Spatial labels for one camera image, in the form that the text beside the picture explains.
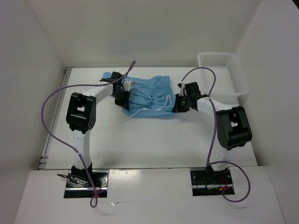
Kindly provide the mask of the light blue shorts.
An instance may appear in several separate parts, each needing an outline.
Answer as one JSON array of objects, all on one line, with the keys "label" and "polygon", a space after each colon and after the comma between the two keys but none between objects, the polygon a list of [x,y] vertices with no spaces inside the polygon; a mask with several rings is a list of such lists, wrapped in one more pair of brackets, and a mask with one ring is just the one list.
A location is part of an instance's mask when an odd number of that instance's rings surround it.
[{"label": "light blue shorts", "polygon": [[175,96],[172,92],[169,76],[154,76],[150,79],[127,77],[135,83],[131,87],[127,116],[133,118],[169,118]]}]

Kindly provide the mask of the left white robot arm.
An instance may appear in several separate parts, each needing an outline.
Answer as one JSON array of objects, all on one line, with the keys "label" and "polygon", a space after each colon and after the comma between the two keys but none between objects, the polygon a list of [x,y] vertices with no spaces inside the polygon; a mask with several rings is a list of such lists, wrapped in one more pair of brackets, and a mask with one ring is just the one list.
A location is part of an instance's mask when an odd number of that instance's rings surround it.
[{"label": "left white robot arm", "polygon": [[93,168],[90,157],[90,135],[96,123],[96,107],[106,97],[114,97],[117,106],[129,108],[129,97],[133,81],[127,80],[121,73],[113,72],[110,77],[102,78],[91,89],[71,94],[66,122],[73,137],[73,147],[78,159],[73,162],[69,179],[77,180],[82,186],[92,184]]}]

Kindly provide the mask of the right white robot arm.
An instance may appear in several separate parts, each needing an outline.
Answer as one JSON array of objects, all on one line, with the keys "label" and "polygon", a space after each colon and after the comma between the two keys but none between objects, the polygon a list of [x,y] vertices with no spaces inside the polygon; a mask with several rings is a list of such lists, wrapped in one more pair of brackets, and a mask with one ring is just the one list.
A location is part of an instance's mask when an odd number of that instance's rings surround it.
[{"label": "right white robot arm", "polygon": [[245,109],[231,107],[218,102],[208,94],[202,94],[196,82],[179,83],[180,92],[175,95],[174,113],[191,109],[205,113],[214,119],[212,142],[208,151],[205,179],[207,184],[215,184],[228,170],[237,149],[244,147],[252,139]]}]

